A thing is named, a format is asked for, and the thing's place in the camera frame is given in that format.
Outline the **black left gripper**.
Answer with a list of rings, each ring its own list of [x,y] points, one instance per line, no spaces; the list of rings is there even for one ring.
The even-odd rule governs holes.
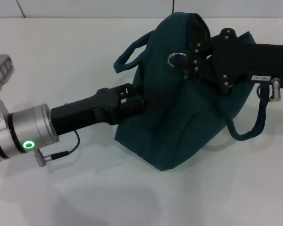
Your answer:
[[[56,134],[63,135],[102,122],[117,125],[145,111],[143,85],[126,83],[113,89],[100,89],[89,98],[53,108],[50,120]]]

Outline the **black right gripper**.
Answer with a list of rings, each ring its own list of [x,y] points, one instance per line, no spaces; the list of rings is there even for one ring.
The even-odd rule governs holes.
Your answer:
[[[205,57],[212,55],[213,65]],[[233,29],[214,37],[191,38],[188,56],[175,56],[174,67],[193,78],[216,76],[223,95],[239,82],[271,84],[280,79],[283,88],[283,45],[250,44]]]

